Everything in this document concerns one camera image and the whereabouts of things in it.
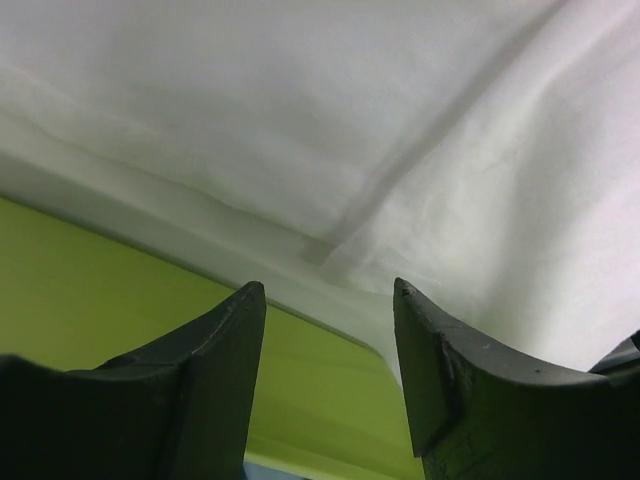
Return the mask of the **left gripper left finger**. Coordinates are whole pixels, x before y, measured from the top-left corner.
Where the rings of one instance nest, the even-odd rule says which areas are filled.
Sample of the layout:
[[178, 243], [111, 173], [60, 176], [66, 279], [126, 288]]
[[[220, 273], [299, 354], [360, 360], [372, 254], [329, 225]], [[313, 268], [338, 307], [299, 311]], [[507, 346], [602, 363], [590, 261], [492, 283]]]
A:
[[241, 479], [266, 319], [250, 282], [93, 370], [1, 358], [5, 479]]

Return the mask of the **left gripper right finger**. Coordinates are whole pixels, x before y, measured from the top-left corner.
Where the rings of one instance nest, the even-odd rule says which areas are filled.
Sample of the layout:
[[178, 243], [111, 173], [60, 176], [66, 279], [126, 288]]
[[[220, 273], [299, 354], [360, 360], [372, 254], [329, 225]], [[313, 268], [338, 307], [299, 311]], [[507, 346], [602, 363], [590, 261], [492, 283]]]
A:
[[580, 372], [514, 350], [394, 283], [414, 455], [430, 479], [635, 479], [639, 364]]

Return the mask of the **white floral t shirt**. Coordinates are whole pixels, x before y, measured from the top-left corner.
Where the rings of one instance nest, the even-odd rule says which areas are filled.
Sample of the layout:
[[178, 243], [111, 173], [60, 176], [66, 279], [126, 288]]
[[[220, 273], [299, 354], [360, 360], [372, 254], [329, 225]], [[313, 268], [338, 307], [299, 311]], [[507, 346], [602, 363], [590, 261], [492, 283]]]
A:
[[5, 1], [1, 189], [390, 365], [400, 277], [588, 370], [639, 327], [639, 5]]

